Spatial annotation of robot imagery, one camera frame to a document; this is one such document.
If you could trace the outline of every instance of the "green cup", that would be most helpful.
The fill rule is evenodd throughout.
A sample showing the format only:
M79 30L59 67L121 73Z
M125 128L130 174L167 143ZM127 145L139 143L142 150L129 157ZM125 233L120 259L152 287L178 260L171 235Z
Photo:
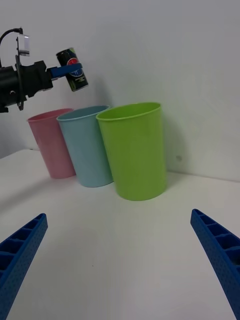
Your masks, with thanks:
M96 118L117 193L136 201L159 196L166 189L161 105L129 104Z

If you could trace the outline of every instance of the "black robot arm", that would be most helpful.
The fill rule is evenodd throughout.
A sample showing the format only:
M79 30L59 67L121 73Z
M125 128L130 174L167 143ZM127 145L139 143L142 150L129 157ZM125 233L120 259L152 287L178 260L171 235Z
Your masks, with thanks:
M64 77L82 69L81 63L65 65L62 67L46 67L44 61L35 62L32 65L21 65L20 55L29 56L29 37L23 35L22 28L15 28L6 31L0 37L0 44L3 38L10 32L17 32L16 64L2 67L0 60L0 113L9 112L8 107L18 105L20 110L24 108L24 101L33 97L38 91L45 91L53 87L53 80Z

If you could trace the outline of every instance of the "light blue cup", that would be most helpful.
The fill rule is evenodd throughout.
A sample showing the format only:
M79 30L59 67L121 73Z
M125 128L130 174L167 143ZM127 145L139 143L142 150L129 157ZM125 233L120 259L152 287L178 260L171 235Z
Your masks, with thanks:
M66 142L76 176L85 187L113 182L96 115L109 109L96 105L60 115L57 121Z

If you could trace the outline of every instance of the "can label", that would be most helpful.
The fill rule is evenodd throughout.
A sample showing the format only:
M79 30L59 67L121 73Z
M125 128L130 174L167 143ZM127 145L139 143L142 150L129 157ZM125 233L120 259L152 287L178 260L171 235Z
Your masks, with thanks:
M62 67L79 63L79 60L75 53L74 48L63 50L57 53L56 57ZM88 86L88 81L85 77L85 74L82 68L74 72L68 73L66 75L66 79L72 91L77 91L79 89L82 89Z

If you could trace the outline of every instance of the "plastic cup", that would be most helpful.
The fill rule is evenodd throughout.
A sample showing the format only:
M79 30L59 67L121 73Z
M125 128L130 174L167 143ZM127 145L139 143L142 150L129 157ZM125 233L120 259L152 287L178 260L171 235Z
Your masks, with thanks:
M117 193L147 200L166 188L161 105L115 107L97 115Z
M27 120L47 170L54 179L68 178L76 174L57 121L58 116L72 110L58 109L35 115Z
M76 176L85 187L101 187L113 182L103 138L96 115L109 109L91 106L57 118Z

